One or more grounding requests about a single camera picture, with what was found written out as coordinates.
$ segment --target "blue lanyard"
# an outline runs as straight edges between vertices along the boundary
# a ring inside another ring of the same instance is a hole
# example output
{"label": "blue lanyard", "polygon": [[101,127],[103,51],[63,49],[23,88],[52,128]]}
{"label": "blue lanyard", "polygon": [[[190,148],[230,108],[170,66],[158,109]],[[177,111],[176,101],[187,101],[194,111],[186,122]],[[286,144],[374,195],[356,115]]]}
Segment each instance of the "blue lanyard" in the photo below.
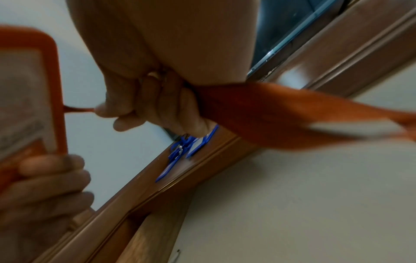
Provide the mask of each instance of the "blue lanyard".
{"label": "blue lanyard", "polygon": [[207,135],[202,138],[195,138],[189,136],[188,138],[184,138],[183,136],[179,141],[172,144],[170,147],[170,154],[168,156],[169,164],[163,170],[163,172],[158,176],[156,182],[163,179],[169,172],[172,170],[173,166],[182,158],[186,153],[186,158],[190,158],[193,156],[197,151],[199,151],[208,141],[211,139],[212,135],[218,129],[218,125]]}

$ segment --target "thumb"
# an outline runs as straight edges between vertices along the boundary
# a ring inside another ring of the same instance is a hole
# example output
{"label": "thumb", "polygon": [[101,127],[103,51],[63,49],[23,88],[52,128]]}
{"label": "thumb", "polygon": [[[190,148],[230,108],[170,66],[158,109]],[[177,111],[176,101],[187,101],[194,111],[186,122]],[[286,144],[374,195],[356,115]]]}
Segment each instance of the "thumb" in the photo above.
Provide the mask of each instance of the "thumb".
{"label": "thumb", "polygon": [[136,94],[136,80],[125,78],[100,66],[107,89],[105,102],[95,108],[95,113],[104,118],[126,115],[133,111]]}

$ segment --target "wooden furniture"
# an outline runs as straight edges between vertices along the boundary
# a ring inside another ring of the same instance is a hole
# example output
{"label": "wooden furniture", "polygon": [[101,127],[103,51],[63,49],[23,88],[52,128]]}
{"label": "wooden furniture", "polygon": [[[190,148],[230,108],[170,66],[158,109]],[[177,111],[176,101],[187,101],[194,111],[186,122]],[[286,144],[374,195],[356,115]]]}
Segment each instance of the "wooden furniture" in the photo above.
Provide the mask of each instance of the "wooden furniture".
{"label": "wooden furniture", "polygon": [[[360,0],[283,63],[276,58],[279,65],[263,77],[269,82],[350,97],[415,58],[415,43],[416,0]],[[191,199],[187,195],[256,150],[258,147],[220,128],[194,158],[181,160],[155,183],[167,163],[165,150],[36,262],[152,262],[156,257],[151,246],[157,246],[163,255],[153,262],[165,263]],[[154,243],[144,246],[149,233],[156,236]]]}

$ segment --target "finger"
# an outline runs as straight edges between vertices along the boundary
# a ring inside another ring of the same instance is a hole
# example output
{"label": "finger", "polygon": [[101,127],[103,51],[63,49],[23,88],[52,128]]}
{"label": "finger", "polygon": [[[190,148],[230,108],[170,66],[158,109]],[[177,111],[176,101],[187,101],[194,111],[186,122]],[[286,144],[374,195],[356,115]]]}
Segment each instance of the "finger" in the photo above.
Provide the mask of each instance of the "finger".
{"label": "finger", "polygon": [[48,175],[17,181],[0,195],[0,209],[27,205],[82,191],[91,181],[86,170],[75,170],[58,175]]}
{"label": "finger", "polygon": [[23,176],[50,175],[71,170],[82,169],[85,161],[81,156],[42,155],[24,160],[19,165],[19,174]]}
{"label": "finger", "polygon": [[94,112],[104,118],[119,117],[133,111],[136,94],[136,80],[118,75],[100,66],[104,75],[107,92],[105,102],[98,105]]}
{"label": "finger", "polygon": [[137,92],[135,111],[138,115],[144,116],[149,122],[162,125],[162,121],[156,110],[156,103],[162,89],[160,80],[153,76],[143,79],[142,85]]}
{"label": "finger", "polygon": [[0,212],[0,227],[43,221],[64,215],[76,215],[88,209],[93,201],[94,195],[92,193],[83,192],[4,210]]}
{"label": "finger", "polygon": [[178,120],[179,97],[182,86],[182,78],[174,71],[168,71],[157,101],[157,112],[162,126],[177,134],[185,133]]}
{"label": "finger", "polygon": [[132,112],[121,116],[114,121],[113,128],[118,132],[124,132],[135,127],[141,126],[146,122],[144,117],[138,116]]}
{"label": "finger", "polygon": [[181,89],[179,122],[186,133],[200,138],[210,133],[216,123],[199,115],[195,94],[188,88]]}

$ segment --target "white wall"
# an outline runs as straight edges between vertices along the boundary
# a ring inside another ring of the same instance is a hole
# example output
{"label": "white wall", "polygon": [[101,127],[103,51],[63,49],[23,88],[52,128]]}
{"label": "white wall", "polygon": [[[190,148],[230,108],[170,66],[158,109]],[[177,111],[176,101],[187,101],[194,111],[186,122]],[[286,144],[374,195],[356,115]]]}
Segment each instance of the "white wall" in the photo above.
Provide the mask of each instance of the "white wall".
{"label": "white wall", "polygon": [[[37,27],[58,45],[64,101],[94,107],[105,98],[103,77],[79,37],[65,0],[0,0],[0,24]],[[146,123],[126,133],[112,129],[112,120],[93,114],[66,116],[69,151],[85,158],[98,209],[172,141],[159,127]]]}
{"label": "white wall", "polygon": [[[361,102],[416,110],[416,64]],[[197,190],[177,263],[416,262],[416,144],[265,150]]]}

